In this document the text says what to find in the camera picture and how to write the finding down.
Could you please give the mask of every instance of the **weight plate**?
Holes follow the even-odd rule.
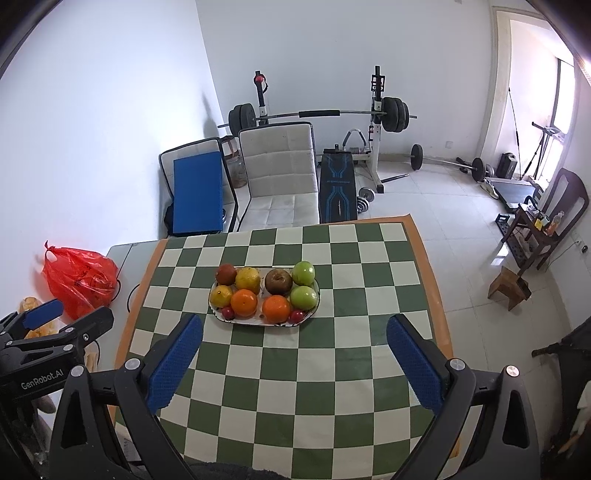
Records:
[[[365,213],[369,210],[369,202],[361,197],[357,197],[357,213]]]
[[[369,203],[375,200],[375,192],[367,187],[361,187],[359,189],[359,196],[366,199]]]
[[[481,158],[475,158],[472,162],[472,178],[476,181],[484,181],[486,167]]]
[[[408,106],[406,103],[402,103],[404,105],[404,115],[406,116],[406,121],[404,122],[404,128],[403,130],[406,130],[408,128],[408,122],[410,121],[410,116],[408,113]]]
[[[237,137],[240,130],[242,130],[240,122],[240,107],[241,105],[236,105],[232,110],[230,110],[230,113],[228,114],[230,132],[232,132],[234,137]]]
[[[400,98],[395,98],[396,107],[398,108],[398,123],[396,125],[395,133],[399,134],[404,130],[404,124],[406,123],[406,116],[404,114],[404,102]]]
[[[398,105],[392,97],[384,97],[382,99],[382,128],[386,132],[394,132],[398,126]]]
[[[419,144],[414,144],[410,154],[410,166],[413,170],[419,170],[423,166],[423,148]]]
[[[244,103],[240,107],[240,130],[256,127],[255,108],[250,103]]]

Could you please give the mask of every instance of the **green apple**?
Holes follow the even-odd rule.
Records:
[[[313,288],[303,285],[291,291],[290,302],[296,309],[311,310],[318,305],[318,294]]]
[[[314,284],[315,277],[316,270],[314,270],[314,265],[306,261],[296,263],[291,272],[291,278],[298,285],[308,285],[310,287]]]

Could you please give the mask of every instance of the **plastic bag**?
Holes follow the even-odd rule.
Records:
[[[97,252],[77,248],[48,247],[45,242],[43,276],[55,298],[64,304],[64,310],[72,318],[108,306],[115,293],[117,265]],[[51,252],[55,261],[47,258]]]

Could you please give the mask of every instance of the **shoe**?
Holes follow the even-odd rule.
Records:
[[[488,195],[493,197],[495,200],[499,199],[499,194],[496,192],[496,188],[487,179],[484,179],[484,181],[480,184],[480,188],[482,188],[482,190],[487,192]]]

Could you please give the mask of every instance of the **apple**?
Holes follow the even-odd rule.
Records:
[[[313,288],[299,286],[291,291],[290,302],[300,310],[311,310],[318,305],[318,294]]]
[[[285,295],[292,286],[291,276],[282,268],[274,268],[265,277],[265,288],[271,295]]]
[[[220,265],[216,270],[216,281],[220,285],[232,285],[236,280],[236,268],[229,263]]]
[[[315,277],[316,270],[314,270],[314,265],[307,261],[296,263],[291,272],[291,278],[298,285],[307,285],[310,287],[314,284]]]

